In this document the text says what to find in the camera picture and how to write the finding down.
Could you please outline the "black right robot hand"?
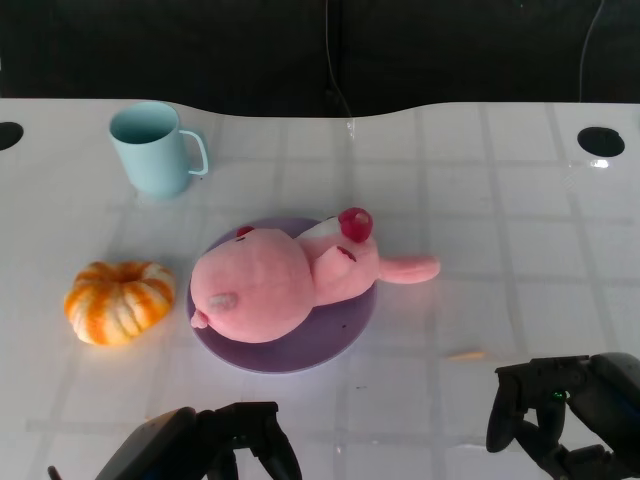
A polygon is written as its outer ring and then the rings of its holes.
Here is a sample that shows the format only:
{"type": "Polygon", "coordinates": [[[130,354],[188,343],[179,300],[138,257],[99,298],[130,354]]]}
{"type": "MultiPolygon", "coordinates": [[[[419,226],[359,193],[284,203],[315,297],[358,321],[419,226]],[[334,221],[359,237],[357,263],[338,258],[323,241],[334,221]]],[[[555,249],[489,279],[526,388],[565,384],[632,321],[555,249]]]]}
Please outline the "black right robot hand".
{"type": "Polygon", "coordinates": [[[495,370],[499,386],[486,449],[517,441],[553,479],[639,477],[639,360],[627,353],[536,358],[495,370]],[[570,451],[560,443],[565,414],[601,440],[570,451]]]}

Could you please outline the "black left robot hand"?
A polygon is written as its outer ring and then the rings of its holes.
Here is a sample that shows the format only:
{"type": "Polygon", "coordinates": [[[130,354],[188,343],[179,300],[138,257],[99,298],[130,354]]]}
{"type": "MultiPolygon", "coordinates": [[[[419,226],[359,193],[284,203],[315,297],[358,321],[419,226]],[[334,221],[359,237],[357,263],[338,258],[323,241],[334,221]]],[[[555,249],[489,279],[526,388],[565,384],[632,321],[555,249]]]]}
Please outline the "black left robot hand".
{"type": "Polygon", "coordinates": [[[183,407],[136,428],[99,479],[237,479],[235,452],[248,449],[272,479],[301,469],[277,421],[275,402],[238,402],[217,410],[183,407]]]}

